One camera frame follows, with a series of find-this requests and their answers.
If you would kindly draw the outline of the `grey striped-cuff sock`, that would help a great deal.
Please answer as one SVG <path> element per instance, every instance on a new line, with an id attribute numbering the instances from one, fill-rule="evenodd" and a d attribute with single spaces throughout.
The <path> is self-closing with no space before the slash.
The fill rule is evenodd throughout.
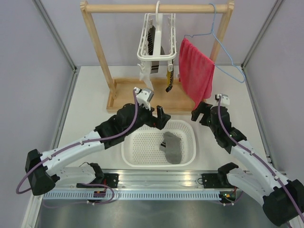
<path id="1" fill-rule="evenodd" d="M 180 164 L 182 160 L 181 138 L 171 132 L 163 134 L 160 150 L 164 152 L 167 162 Z"/>

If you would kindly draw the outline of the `black white-striped sock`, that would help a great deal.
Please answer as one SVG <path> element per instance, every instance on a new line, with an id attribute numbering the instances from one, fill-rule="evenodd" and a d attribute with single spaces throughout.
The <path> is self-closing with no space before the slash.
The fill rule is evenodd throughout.
<path id="1" fill-rule="evenodd" d="M 150 56 L 153 55 L 155 31 L 156 31 L 156 28 L 154 25 L 152 25 L 152 27 L 148 31 L 147 41 L 148 41 L 148 53 Z M 151 74 L 158 73 L 159 65 L 160 65 L 159 61 L 152 61 Z"/>

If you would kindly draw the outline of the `white plastic clip hanger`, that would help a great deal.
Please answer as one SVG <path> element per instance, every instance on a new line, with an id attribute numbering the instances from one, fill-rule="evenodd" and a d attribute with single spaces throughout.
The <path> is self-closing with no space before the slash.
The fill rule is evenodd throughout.
<path id="1" fill-rule="evenodd" d="M 162 48 L 162 25 L 163 17 L 168 18 L 168 30 L 169 30 L 169 53 L 161 54 Z M 173 60 L 177 55 L 176 48 L 176 24 L 175 24 L 176 14 L 174 13 L 160 13 L 160 1 L 156 3 L 155 13 L 146 13 L 144 15 L 143 27 L 141 32 L 140 43 L 137 50 L 137 58 L 142 61 L 166 61 Z M 150 56 L 148 53 L 148 31 L 155 26 L 155 38 L 154 38 L 154 50 L 153 55 Z"/>

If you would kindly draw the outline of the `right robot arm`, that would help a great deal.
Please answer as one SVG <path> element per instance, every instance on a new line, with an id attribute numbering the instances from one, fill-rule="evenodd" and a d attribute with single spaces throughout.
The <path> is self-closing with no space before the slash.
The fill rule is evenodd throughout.
<path id="1" fill-rule="evenodd" d="M 192 121 L 202 114 L 200 124 L 212 131 L 217 144 L 240 161 L 246 174 L 234 163 L 218 168 L 217 182 L 222 187 L 234 186 L 253 198 L 267 218 L 276 226 L 304 217 L 304 186 L 299 180 L 289 180 L 255 152 L 246 136 L 231 125 L 223 97 L 217 105 L 200 102 L 191 112 Z"/>

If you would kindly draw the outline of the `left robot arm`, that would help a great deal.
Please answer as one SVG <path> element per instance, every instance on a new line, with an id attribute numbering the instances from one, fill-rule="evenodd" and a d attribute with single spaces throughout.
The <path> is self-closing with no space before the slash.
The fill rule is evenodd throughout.
<path id="1" fill-rule="evenodd" d="M 161 106 L 148 110 L 139 104 L 125 104 L 79 140 L 46 152 L 37 149 L 29 151 L 23 179 L 29 181 L 29 191 L 34 196 L 45 194 L 63 180 L 63 169 L 69 164 L 122 143 L 126 136 L 144 125 L 162 130 L 170 118 Z"/>

